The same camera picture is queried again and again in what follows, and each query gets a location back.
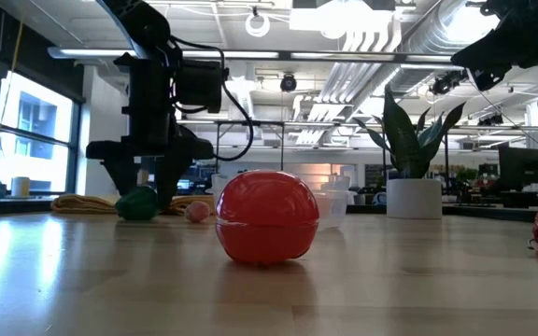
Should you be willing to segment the clear plastic tupperware container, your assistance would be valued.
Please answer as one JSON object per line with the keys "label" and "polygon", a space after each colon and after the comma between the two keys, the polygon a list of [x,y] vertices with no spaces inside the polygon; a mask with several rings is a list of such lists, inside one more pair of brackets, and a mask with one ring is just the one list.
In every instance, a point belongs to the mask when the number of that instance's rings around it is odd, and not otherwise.
{"label": "clear plastic tupperware container", "polygon": [[319,231],[338,228],[343,222],[347,206],[353,202],[347,190],[349,178],[337,175],[298,175],[311,189],[319,207]]}

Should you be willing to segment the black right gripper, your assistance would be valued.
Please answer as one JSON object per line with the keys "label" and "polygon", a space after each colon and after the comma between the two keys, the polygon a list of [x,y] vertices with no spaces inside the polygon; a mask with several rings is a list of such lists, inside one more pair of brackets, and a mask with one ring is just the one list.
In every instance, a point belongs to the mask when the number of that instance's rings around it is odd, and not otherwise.
{"label": "black right gripper", "polygon": [[496,16],[498,25],[456,52],[450,61],[468,68],[476,87],[488,91],[512,67],[526,69],[538,64],[538,0],[486,0],[480,13]]}

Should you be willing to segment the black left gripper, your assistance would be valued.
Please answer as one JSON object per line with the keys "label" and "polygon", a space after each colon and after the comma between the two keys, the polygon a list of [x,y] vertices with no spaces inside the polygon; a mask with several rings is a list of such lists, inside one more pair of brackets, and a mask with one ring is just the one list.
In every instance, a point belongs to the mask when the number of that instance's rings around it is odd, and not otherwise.
{"label": "black left gripper", "polygon": [[[158,157],[154,182],[158,209],[165,210],[177,194],[177,182],[192,165],[192,158],[212,158],[213,146],[180,132],[170,100],[170,71],[166,66],[130,55],[120,56],[114,64],[129,73],[128,105],[121,110],[128,117],[128,134],[119,142],[91,141],[86,157],[120,159],[102,161],[120,196],[137,187],[139,164],[133,157]],[[159,157],[180,154],[191,158]]]}

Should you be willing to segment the black computer monitor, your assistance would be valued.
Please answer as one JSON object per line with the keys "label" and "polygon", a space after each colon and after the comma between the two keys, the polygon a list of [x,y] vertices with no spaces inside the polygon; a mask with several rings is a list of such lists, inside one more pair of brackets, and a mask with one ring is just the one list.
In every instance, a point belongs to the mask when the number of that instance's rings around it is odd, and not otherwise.
{"label": "black computer monitor", "polygon": [[501,147],[498,152],[503,190],[522,191],[538,184],[538,149]]}

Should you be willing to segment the snake plant in white pot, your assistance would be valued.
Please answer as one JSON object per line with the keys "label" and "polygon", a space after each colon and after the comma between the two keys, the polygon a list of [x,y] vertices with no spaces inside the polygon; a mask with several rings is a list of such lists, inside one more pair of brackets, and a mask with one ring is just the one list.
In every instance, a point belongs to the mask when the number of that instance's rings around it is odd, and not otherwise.
{"label": "snake plant in white pot", "polygon": [[388,217],[432,220],[443,216],[442,185],[428,179],[426,174],[442,140],[460,121],[463,108],[463,104],[457,105],[429,127],[425,125],[425,114],[414,124],[396,103],[390,87],[386,87],[383,114],[376,118],[382,132],[369,128],[359,119],[356,121],[376,145],[389,153],[390,162],[399,174],[387,182]]}

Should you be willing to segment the large window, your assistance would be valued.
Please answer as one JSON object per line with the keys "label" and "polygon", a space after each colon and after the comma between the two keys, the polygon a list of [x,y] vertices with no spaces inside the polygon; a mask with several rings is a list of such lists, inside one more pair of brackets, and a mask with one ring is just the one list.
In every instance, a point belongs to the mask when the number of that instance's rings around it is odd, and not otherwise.
{"label": "large window", "polygon": [[30,194],[72,191],[80,105],[20,74],[0,79],[0,190],[20,178]]}

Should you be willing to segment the red toy tomato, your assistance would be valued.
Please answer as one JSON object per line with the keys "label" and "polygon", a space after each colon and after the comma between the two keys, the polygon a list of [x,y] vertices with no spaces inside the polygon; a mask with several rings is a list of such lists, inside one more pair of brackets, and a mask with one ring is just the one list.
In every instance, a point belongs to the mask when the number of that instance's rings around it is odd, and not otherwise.
{"label": "red toy tomato", "polygon": [[229,258],[273,264],[298,259],[312,245],[319,207],[299,177],[277,171],[248,171],[230,180],[216,207],[216,233]]}

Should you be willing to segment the LED light bar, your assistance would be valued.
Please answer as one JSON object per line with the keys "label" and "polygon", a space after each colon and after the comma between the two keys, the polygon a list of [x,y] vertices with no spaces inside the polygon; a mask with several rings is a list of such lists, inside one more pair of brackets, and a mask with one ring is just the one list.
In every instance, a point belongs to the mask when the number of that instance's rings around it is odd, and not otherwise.
{"label": "LED light bar", "polygon": [[[64,49],[48,48],[54,59],[103,59],[117,58],[133,50],[126,49]],[[411,54],[399,52],[344,52],[344,51],[268,51],[268,50],[226,50],[226,60],[282,61],[282,62],[339,62],[339,63],[418,63],[447,64],[448,54]]]}

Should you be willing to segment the yellow folded cloth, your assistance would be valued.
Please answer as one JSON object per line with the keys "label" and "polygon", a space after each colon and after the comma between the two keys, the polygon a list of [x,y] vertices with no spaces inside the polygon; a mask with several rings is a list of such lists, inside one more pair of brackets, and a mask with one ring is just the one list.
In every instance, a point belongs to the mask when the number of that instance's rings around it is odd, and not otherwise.
{"label": "yellow folded cloth", "polygon": [[169,203],[168,207],[162,211],[162,214],[183,216],[186,208],[194,202],[205,203],[209,207],[210,214],[215,214],[215,203],[212,195],[175,196]]}
{"label": "yellow folded cloth", "polygon": [[51,210],[59,214],[111,215],[116,214],[114,203],[94,196],[65,194],[55,198]]}

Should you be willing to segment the white cylinder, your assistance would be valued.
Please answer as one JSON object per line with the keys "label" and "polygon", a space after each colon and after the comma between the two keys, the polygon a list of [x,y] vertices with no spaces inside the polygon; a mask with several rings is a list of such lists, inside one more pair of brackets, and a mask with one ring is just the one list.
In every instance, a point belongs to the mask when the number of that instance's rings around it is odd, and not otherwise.
{"label": "white cylinder", "polygon": [[11,180],[11,196],[25,198],[30,196],[31,180],[26,176],[16,176]]}

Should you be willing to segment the green toy pepper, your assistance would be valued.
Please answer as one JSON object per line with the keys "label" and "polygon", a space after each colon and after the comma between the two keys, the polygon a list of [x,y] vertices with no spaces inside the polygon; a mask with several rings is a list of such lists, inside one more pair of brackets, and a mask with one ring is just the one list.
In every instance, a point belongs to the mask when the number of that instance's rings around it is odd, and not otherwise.
{"label": "green toy pepper", "polygon": [[158,214],[158,196],[148,186],[137,186],[115,203],[118,216],[125,220],[151,220]]}

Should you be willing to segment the black aluminium table frame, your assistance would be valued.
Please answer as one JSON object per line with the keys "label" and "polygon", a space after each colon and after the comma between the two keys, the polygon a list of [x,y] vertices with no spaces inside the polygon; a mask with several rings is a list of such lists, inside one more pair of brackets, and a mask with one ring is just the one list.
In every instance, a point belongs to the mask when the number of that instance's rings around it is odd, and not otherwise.
{"label": "black aluminium table frame", "polygon": [[[0,199],[0,215],[48,212],[51,210],[53,200],[16,200]],[[499,220],[511,220],[522,222],[533,222],[538,210],[532,209],[512,209],[512,208],[494,208],[494,207],[476,207],[476,206],[445,206],[442,208],[444,215],[465,216],[465,217],[482,217]],[[298,215],[300,211],[293,207],[285,205],[274,206],[270,203],[245,204],[237,205],[234,209],[229,210],[222,207],[220,214],[234,215],[237,219],[255,219],[255,218],[290,218]]]}

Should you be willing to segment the black background rig frame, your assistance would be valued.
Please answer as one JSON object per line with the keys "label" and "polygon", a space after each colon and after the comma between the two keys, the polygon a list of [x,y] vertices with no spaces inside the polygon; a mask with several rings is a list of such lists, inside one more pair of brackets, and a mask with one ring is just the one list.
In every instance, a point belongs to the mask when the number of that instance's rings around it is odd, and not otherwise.
{"label": "black background rig frame", "polygon": [[[213,154],[213,158],[215,159],[215,163],[219,164],[219,161],[237,161],[244,157],[252,148],[255,146],[253,145],[253,137],[254,137],[254,128],[255,127],[261,127],[261,126],[277,126],[281,128],[281,133],[277,133],[277,137],[280,139],[280,145],[272,146],[272,149],[280,149],[281,156],[284,155],[284,135],[285,135],[285,122],[284,121],[271,121],[271,120],[227,120],[227,119],[218,119],[214,120],[213,123],[217,126],[216,130],[216,143],[215,143],[215,149],[216,152]],[[220,139],[221,134],[219,133],[220,127],[223,125],[229,125],[230,127],[233,127],[235,125],[238,126],[244,126],[249,131],[249,137],[246,145],[243,147],[243,150],[232,157],[221,157],[219,154],[219,146],[220,146]]]}

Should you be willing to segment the small pink toy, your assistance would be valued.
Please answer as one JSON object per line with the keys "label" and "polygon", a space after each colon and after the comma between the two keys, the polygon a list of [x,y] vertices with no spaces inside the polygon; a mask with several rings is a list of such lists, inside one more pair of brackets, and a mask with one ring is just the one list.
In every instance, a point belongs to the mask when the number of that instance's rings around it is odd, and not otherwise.
{"label": "small pink toy", "polygon": [[211,210],[207,203],[194,201],[185,208],[184,217],[192,223],[199,223],[207,219],[210,214]]}

